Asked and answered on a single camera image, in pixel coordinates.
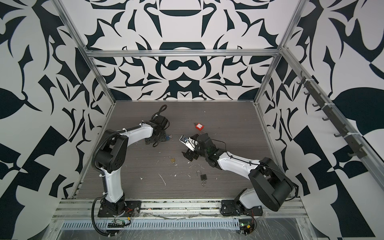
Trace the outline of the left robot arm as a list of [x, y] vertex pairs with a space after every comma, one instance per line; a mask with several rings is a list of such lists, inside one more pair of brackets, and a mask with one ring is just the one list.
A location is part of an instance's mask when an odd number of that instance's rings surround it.
[[145, 144], [157, 147], [167, 140], [166, 129], [169, 120], [161, 115], [155, 115], [149, 121], [142, 121], [135, 127], [104, 132], [92, 155], [92, 167], [99, 172], [103, 181], [103, 209], [113, 215], [120, 215], [125, 211], [125, 194], [121, 182], [121, 168], [125, 163], [127, 148], [141, 140]]

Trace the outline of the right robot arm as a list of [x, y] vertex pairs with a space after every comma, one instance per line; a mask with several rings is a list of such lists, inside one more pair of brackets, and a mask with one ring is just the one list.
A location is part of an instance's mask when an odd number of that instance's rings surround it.
[[291, 200], [291, 193], [298, 195], [298, 186], [270, 158], [251, 160], [236, 156], [227, 149], [218, 148], [208, 134], [181, 136], [180, 142], [188, 148], [183, 152], [187, 160], [205, 158], [211, 167], [235, 173], [251, 182], [251, 189], [242, 190], [233, 200], [222, 201], [223, 216], [261, 216], [263, 207], [277, 212], [283, 203]]

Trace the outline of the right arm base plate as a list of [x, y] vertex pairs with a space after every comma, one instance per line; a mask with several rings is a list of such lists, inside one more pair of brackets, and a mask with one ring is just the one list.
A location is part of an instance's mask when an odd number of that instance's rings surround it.
[[253, 207], [252, 209], [247, 209], [241, 204], [240, 201], [235, 201], [235, 200], [222, 200], [220, 213], [225, 217], [231, 217], [231, 216], [260, 217], [264, 214], [261, 206], [256, 206], [256, 207]]

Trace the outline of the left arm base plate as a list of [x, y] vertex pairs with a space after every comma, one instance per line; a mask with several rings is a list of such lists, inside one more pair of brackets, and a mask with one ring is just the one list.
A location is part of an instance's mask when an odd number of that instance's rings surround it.
[[133, 217], [140, 213], [141, 205], [141, 201], [119, 201], [117, 203], [111, 203], [107, 200], [102, 200], [98, 217]]

